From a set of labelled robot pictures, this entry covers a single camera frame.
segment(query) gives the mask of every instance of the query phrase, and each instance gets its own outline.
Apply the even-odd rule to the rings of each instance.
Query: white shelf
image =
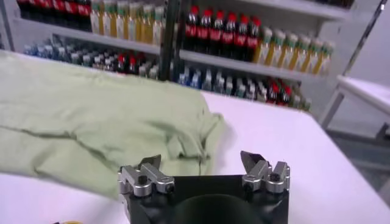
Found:
[[[229,58],[222,58],[207,54],[201,54],[192,51],[180,50],[180,58],[182,60],[203,63],[206,65],[219,66],[237,71],[249,72],[254,74],[267,75],[271,77],[278,77],[281,79],[295,80],[300,82],[316,82],[322,80],[324,77],[319,75],[312,75],[297,71],[290,71],[286,69],[275,68],[271,66],[263,66],[246,61],[238,61]]]
[[[70,29],[70,28],[46,24],[46,23],[39,23],[39,22],[30,21],[21,18],[16,18],[15,23],[20,23],[23,24],[24,26],[29,26],[29,27],[37,27],[37,28],[39,27],[39,29],[44,28],[46,30],[50,30],[50,32],[52,32],[53,34],[61,35],[64,37],[71,37],[80,40],[106,44],[109,46],[131,49],[131,50],[140,51],[148,54],[160,55],[160,47],[156,45],[144,44],[144,43],[139,43],[139,42],[134,42],[129,40],[122,40],[119,38],[106,37],[95,33],[84,32],[81,30]]]
[[[350,18],[350,10],[310,2],[306,0],[241,0],[265,7],[286,10],[306,15],[315,16],[325,20],[347,20]]]

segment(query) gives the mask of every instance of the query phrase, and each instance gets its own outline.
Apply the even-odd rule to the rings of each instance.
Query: yellow drink bottle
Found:
[[[92,27],[92,32],[97,33],[100,35],[104,34],[103,31],[103,15],[101,12],[101,7],[102,7],[103,1],[101,0],[93,0],[91,2],[91,27]]]
[[[118,2],[118,15],[116,16],[116,35],[118,38],[129,39],[128,31],[129,3],[127,1]]]
[[[286,44],[284,46],[282,55],[280,56],[279,62],[278,62],[278,68],[285,68],[288,69],[291,63],[291,59],[294,56],[295,52],[295,46],[298,41],[298,36],[290,33],[287,36]]]

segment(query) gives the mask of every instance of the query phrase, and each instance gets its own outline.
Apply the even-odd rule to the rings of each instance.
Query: bottle label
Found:
[[[153,44],[161,44],[161,26],[153,26]]]
[[[249,48],[255,49],[258,45],[258,40],[257,38],[254,37],[248,37],[247,45]]]
[[[109,16],[103,16],[103,30],[104,35],[110,36],[111,35],[111,19]]]
[[[233,33],[223,33],[222,41],[224,44],[231,44],[233,42]]]
[[[200,39],[208,39],[208,34],[209,34],[209,28],[203,28],[203,27],[199,27],[197,29],[197,37],[200,38]]]
[[[92,13],[91,14],[91,27],[93,33],[100,33],[100,27],[99,27],[99,15]]]
[[[274,50],[274,55],[272,56],[272,61],[271,61],[271,65],[272,66],[275,66],[275,67],[278,66],[278,62],[279,62],[279,59],[280,59],[281,55],[282,55],[282,50],[281,49],[275,49]]]
[[[129,21],[128,27],[129,27],[129,40],[136,41],[137,30],[136,30],[135,21],[134,20]]]
[[[259,64],[263,65],[263,64],[266,63],[268,52],[269,52],[269,48],[268,47],[261,47],[261,51],[260,51],[260,54],[258,56],[258,63]]]
[[[244,46],[247,37],[245,35],[235,35],[234,44],[237,46]]]
[[[118,38],[124,39],[124,21],[122,18],[116,19],[116,34]]]
[[[82,16],[89,16],[91,14],[91,6],[90,5],[79,5],[78,12]]]
[[[213,41],[219,41],[222,37],[222,31],[217,29],[210,30],[210,39]]]
[[[290,66],[291,59],[293,58],[294,52],[286,51],[285,57],[282,61],[282,67],[288,69]]]
[[[196,26],[185,25],[185,35],[187,37],[195,37],[196,36]]]
[[[65,2],[65,8],[66,11],[70,14],[77,14],[77,12],[79,11],[77,3],[75,2]]]
[[[54,0],[53,6],[57,11],[65,12],[65,1],[63,0]]]

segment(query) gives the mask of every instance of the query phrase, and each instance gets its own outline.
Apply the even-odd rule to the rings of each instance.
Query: red bottle cap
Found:
[[[260,19],[258,19],[257,17],[252,17],[252,21],[253,21],[253,23],[254,23],[256,26],[260,26],[260,25],[261,25],[261,21],[260,21]]]
[[[241,23],[247,24],[248,23],[248,17],[245,15],[241,15]]]
[[[224,18],[224,11],[222,10],[219,10],[217,12],[217,19],[223,19]]]

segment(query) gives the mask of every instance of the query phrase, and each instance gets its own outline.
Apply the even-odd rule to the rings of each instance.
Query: white table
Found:
[[[228,124],[215,174],[243,174],[239,152],[260,153],[272,164],[286,161],[291,167],[290,224],[390,222],[390,209],[310,115],[203,95],[210,110],[222,113]],[[0,183],[4,223],[128,223],[121,204],[98,195],[9,175],[0,175]]]

